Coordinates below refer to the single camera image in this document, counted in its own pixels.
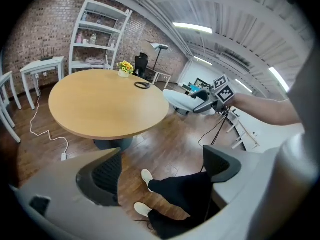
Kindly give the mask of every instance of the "sneaker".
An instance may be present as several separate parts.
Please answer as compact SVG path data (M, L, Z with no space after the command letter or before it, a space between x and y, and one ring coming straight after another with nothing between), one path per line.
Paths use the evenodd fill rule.
M136 202L133 207L138 214L145 217L148 217L148 214L152 211L152 209L142 202Z
M148 171L147 169L143 169L143 170L141 171L141 177L142 177L142 179L144 180L144 182L146 183L146 186L147 186L147 187L148 187L148 185L149 185L149 182L154 179L154 178L152 177L152 175L151 175L151 172Z

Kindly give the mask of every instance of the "white shelf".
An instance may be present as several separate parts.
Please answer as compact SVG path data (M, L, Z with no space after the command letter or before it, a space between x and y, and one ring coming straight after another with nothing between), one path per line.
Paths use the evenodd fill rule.
M126 14L122 10L118 10L109 5L106 5L101 2L93 1L93 0L88 1L88 4L85 10L89 13L102 15L115 20L123 17L128 17L128 14Z
M101 46L101 45L95 45L95 44L85 44L85 43L75 43L73 44L74 47L87 47L87 48L96 48L96 49L103 49L114 52L116 49L110 48L108 46Z
M104 26L101 24L97 23L92 23L92 22L87 22L87 21L80 21L79 22L79 29L84 29L84 30L93 30L93 31L99 31L105 34L120 34L120 30L117 30L115 28L109 27L109 26Z
M91 64L86 64L84 63L83 61L72 61L72 68L73 69L91 69L91 68L94 68L94 69L104 69L105 66L104 65L91 65ZM111 69L111 66L110 65L107 65L106 66L107 69Z

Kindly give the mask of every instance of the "fluorescent light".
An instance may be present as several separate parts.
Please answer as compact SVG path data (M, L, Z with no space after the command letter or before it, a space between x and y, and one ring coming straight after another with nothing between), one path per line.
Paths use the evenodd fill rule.
M242 85L244 88L246 88L250 93L252 93L252 90L250 90L248 87L246 87L242 82L240 82L238 79L235 80L238 82L240 85Z
M278 71L275 70L274 67L270 67L269 70L271 71L271 73L275 76L275 78L279 81L279 83L282 85L282 87L284 88L284 90L286 92L289 91L289 86L287 85L287 83L285 82L285 80L282 78L282 76L278 73Z
M198 58L198 57L196 57L196 56L194 56L194 58L195 58L198 62L204 62L204 63L207 63L207 64L209 64L210 66L212 66L212 64L211 64L210 62L205 61L205 60L202 59L202 58Z
M177 23L174 22L173 25L175 25L178 28L186 28L186 29L192 29L192 30L199 30L203 32L207 32L212 34L212 29L205 27L205 26L198 26L198 25L192 25L192 24L186 24L186 23Z

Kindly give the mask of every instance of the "ceiling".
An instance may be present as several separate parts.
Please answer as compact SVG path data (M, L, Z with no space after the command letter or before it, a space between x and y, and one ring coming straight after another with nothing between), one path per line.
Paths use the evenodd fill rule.
M314 41L313 30L288 0L136 0L162 20L187 56L197 56L265 97L286 94L268 68L291 86ZM212 28L213 34L175 28L172 22ZM219 55L232 55L250 70L240 74Z

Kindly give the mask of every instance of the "table base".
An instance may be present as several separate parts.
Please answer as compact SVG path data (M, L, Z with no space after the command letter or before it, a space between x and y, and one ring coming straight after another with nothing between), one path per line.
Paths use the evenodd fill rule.
M174 110L177 111L180 115L183 115L183 116L187 116L189 114L189 111L186 111L186 110L183 110L183 109L180 109L180 108L177 108L177 107L175 107Z
M100 150L109 150L115 148L121 148L121 151L125 151L127 148L130 147L133 137L131 138L122 138L122 139L115 139L115 140L93 140L94 144Z

